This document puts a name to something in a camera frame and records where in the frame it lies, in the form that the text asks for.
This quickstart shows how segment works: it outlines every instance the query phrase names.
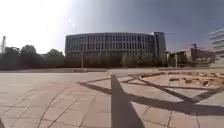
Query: window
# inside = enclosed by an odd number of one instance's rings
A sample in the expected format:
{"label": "window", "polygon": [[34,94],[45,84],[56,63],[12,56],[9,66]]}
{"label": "window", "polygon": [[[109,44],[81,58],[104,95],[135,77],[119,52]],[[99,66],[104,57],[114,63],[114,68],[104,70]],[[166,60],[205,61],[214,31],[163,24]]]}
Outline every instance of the window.
{"label": "window", "polygon": [[105,43],[105,45],[106,45],[106,49],[109,49],[109,44],[108,43]]}
{"label": "window", "polygon": [[113,47],[113,45],[112,45],[112,43],[110,42],[110,48],[109,48],[109,49],[113,49],[112,47]]}
{"label": "window", "polygon": [[135,43],[132,43],[132,49],[134,49],[134,47],[135,47]]}
{"label": "window", "polygon": [[122,41],[125,41],[125,35],[122,35]]}
{"label": "window", "polygon": [[80,45],[79,45],[79,49],[80,49],[80,50],[83,50],[83,44],[80,44]]}
{"label": "window", "polygon": [[118,49],[122,49],[122,43],[118,43]]}
{"label": "window", "polygon": [[90,50],[90,45],[89,45],[89,43],[87,43],[87,50]]}
{"label": "window", "polygon": [[105,41],[108,41],[108,40],[109,40],[108,35],[105,35]]}
{"label": "window", "polygon": [[141,43],[139,43],[139,46],[138,46],[138,47],[139,47],[139,49],[142,49],[142,44],[141,44]]}
{"label": "window", "polygon": [[129,46],[129,49],[131,49],[131,43],[129,43],[128,46]]}
{"label": "window", "polygon": [[100,35],[100,41],[103,41],[103,35]]}
{"label": "window", "polygon": [[99,49],[99,43],[96,43],[96,49],[97,50]]}
{"label": "window", "polygon": [[118,35],[118,41],[122,41],[122,35]]}
{"label": "window", "polygon": [[115,35],[113,35],[113,41],[115,41],[116,40],[116,37],[115,37]]}
{"label": "window", "polygon": [[138,37],[137,37],[137,41],[138,41],[138,42],[141,42],[141,36],[138,36]]}
{"label": "window", "polygon": [[100,46],[101,46],[101,50],[103,50],[104,49],[104,47],[103,47],[103,43],[100,43]]}

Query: tall building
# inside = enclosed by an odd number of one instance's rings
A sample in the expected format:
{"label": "tall building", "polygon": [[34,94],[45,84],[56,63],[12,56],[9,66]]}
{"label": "tall building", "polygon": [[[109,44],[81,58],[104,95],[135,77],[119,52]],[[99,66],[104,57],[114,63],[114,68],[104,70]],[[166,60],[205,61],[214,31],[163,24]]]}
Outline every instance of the tall building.
{"label": "tall building", "polygon": [[3,36],[2,42],[1,42],[1,53],[4,53],[5,47],[6,47],[6,37]]}
{"label": "tall building", "polygon": [[88,33],[67,35],[66,54],[95,54],[107,52],[120,57],[124,53],[133,55],[152,54],[163,64],[167,62],[165,35],[162,32],[141,33]]}
{"label": "tall building", "polygon": [[224,58],[224,29],[209,33],[216,57]]}

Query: paved plaza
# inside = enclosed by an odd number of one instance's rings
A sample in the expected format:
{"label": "paved plaza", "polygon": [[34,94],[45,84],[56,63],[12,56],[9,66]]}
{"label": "paved plaza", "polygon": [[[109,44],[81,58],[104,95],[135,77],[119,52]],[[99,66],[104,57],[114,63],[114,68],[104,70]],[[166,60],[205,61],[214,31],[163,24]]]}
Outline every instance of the paved plaza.
{"label": "paved plaza", "polygon": [[0,73],[0,128],[224,127],[221,87],[136,71]]}

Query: distant building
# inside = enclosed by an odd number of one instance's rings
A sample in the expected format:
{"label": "distant building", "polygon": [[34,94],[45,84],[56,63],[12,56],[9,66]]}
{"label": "distant building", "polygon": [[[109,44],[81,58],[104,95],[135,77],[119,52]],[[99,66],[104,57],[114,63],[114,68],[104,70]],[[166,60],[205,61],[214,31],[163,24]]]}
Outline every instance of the distant building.
{"label": "distant building", "polygon": [[216,57],[224,58],[224,29],[209,33]]}
{"label": "distant building", "polygon": [[196,66],[199,63],[211,63],[215,55],[211,50],[199,48],[196,44],[192,44],[187,49],[168,53],[168,64],[170,66],[175,66],[175,56],[177,57],[177,64],[180,66]]}
{"label": "distant building", "polygon": [[89,33],[67,35],[65,54],[96,54],[107,52],[122,57],[152,54],[154,59],[166,63],[166,42],[162,32],[140,33]]}

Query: pole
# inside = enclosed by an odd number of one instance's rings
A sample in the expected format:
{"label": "pole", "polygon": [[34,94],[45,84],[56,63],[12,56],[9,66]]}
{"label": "pole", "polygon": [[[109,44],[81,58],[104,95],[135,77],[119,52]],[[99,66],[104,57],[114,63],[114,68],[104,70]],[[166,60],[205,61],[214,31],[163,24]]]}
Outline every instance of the pole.
{"label": "pole", "polygon": [[83,52],[82,52],[81,62],[82,62],[82,69],[83,69],[83,68],[84,68],[84,63],[83,63]]}
{"label": "pole", "polygon": [[177,68],[177,53],[175,53],[175,65],[176,65],[176,68]]}

